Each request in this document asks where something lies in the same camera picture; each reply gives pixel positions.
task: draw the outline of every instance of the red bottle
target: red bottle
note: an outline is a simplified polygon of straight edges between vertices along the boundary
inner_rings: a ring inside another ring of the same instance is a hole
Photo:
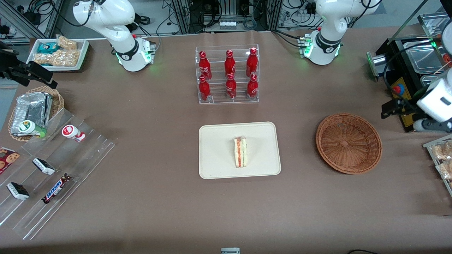
[[[232,50],[228,49],[226,51],[226,61],[225,61],[225,72],[226,72],[226,76],[229,73],[234,73],[235,74],[235,60],[234,57],[232,56]]]
[[[199,92],[201,93],[201,99],[203,101],[210,101],[212,99],[209,83],[204,76],[199,77]]]
[[[226,81],[226,97],[228,99],[235,99],[237,95],[237,83],[234,78],[234,73],[228,73]]]
[[[257,48],[252,47],[250,49],[250,56],[246,60],[246,76],[249,77],[251,74],[256,73],[257,70]]]
[[[256,99],[259,84],[257,83],[257,75],[251,74],[250,81],[248,82],[248,88],[246,90],[246,97],[248,99]]]
[[[206,52],[201,51],[199,53],[199,57],[201,58],[199,60],[199,70],[201,71],[201,75],[204,75],[207,77],[208,80],[212,79],[212,71],[210,70],[210,62],[206,57]]]

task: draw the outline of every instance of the brown tablecloth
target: brown tablecloth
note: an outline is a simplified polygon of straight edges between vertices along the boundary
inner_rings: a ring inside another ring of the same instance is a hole
[[[87,70],[54,79],[66,108],[116,146],[35,239],[0,228],[0,253],[451,253],[451,198],[421,146],[443,134],[404,133],[398,117],[380,119],[390,98],[366,52],[395,30],[349,30],[328,66],[300,59],[272,33],[169,37],[155,64],[137,73],[118,64],[108,41],[90,41]],[[195,47],[252,43],[260,47],[261,101],[199,105]],[[338,112],[379,131],[383,156],[371,172],[344,175],[320,158],[317,125]],[[279,175],[199,177],[201,126],[262,121],[277,128]],[[22,145],[6,126],[0,138]]]

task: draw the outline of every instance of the acrylic display stand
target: acrylic display stand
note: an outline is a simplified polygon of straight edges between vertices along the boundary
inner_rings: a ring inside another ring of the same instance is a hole
[[[195,52],[195,68],[196,80],[198,89],[199,104],[218,104],[218,103],[257,103],[259,102],[259,91],[254,100],[246,97],[246,89],[250,78],[246,76],[246,60],[250,55],[251,47],[257,48],[257,58],[259,59],[259,45],[237,45],[237,46],[212,46],[212,47],[196,47]],[[237,83],[237,96],[235,99],[228,99],[226,97],[226,74],[225,74],[225,60],[226,51],[230,49],[234,53],[235,60],[235,81]],[[203,101],[201,93],[199,92],[199,77],[201,71],[199,69],[199,52],[205,51],[207,59],[210,61],[212,70],[212,79],[209,82],[210,93],[212,99],[210,101]],[[259,64],[257,65],[256,75],[257,82],[260,84],[259,78]]]
[[[61,130],[67,124],[86,134],[82,142],[66,138]],[[114,144],[66,109],[60,110],[48,123],[47,135],[33,137],[22,148],[30,157],[13,172],[0,175],[0,225],[13,226],[24,240],[32,239],[80,186]],[[32,163],[34,158],[47,161],[56,172],[47,175]],[[41,200],[57,181],[67,173],[72,179],[48,203]],[[26,200],[14,198],[6,185],[22,184],[30,194]]]

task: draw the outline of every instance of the wicker basket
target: wicker basket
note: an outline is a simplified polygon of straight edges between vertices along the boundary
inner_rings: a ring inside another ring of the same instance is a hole
[[[317,149],[335,170],[346,174],[363,174],[381,159],[381,139],[364,118],[339,113],[325,118],[317,128]]]
[[[49,93],[52,96],[52,107],[50,111],[50,118],[54,117],[60,109],[64,108],[64,99],[61,97],[61,95],[58,93],[57,90],[52,89],[48,86],[40,86],[37,88],[33,88],[30,91],[26,92],[26,94],[29,93],[35,93],[35,92],[46,92]],[[11,114],[11,117],[9,118],[8,122],[8,131],[12,138],[14,138],[17,141],[21,142],[27,142],[31,139],[32,136],[14,136],[11,134],[11,125],[13,124],[14,119],[14,112],[16,109],[14,108],[13,113]]]

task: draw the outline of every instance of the snickers bar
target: snickers bar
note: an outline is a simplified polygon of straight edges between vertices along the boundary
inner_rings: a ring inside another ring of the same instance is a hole
[[[8,185],[6,185],[6,187],[8,187],[8,190],[9,192],[11,192],[11,195],[13,195],[13,197],[17,199],[25,200],[30,197],[27,190],[21,184],[11,182]]]
[[[50,166],[45,160],[42,160],[40,158],[34,158],[33,164],[44,174],[51,175],[55,172],[55,169]]]
[[[52,189],[47,193],[45,197],[43,197],[41,200],[44,201],[44,204],[48,204],[53,197],[55,197],[61,189],[66,185],[66,183],[71,179],[68,174],[64,173],[64,175],[61,177],[60,180],[52,187]]]

